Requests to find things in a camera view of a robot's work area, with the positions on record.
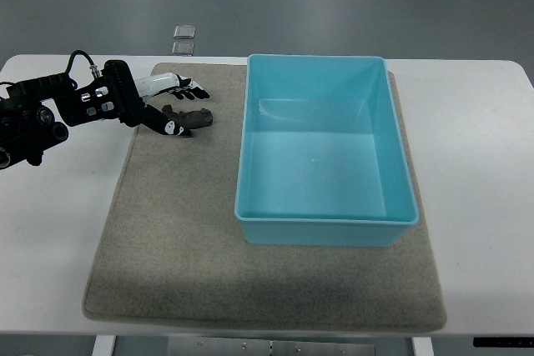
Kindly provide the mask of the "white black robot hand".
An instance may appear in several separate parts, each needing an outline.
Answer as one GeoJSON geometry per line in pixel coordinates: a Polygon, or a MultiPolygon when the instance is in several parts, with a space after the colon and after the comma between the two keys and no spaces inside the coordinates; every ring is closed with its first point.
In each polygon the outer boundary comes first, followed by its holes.
{"type": "Polygon", "coordinates": [[[79,109],[83,113],[77,125],[118,119],[129,127],[142,124],[164,136],[188,138],[193,129],[176,125],[163,114],[162,108],[157,109],[149,100],[161,94],[169,94],[178,100],[209,98],[204,88],[192,78],[176,73],[161,73],[135,80],[128,64],[122,60],[107,61],[99,72],[100,78],[93,78],[89,85],[76,90],[81,95],[79,109]]]}

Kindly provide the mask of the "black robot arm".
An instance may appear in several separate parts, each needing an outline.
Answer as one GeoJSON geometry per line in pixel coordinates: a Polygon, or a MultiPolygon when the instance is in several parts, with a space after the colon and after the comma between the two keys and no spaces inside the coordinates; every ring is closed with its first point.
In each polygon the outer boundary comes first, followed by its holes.
{"type": "Polygon", "coordinates": [[[68,125],[77,125],[83,113],[79,107],[78,84],[70,77],[74,59],[86,58],[94,78],[98,67],[82,50],[74,51],[64,72],[17,83],[2,82],[8,95],[1,99],[1,168],[25,161],[38,166],[44,152],[68,139],[68,125]]]}

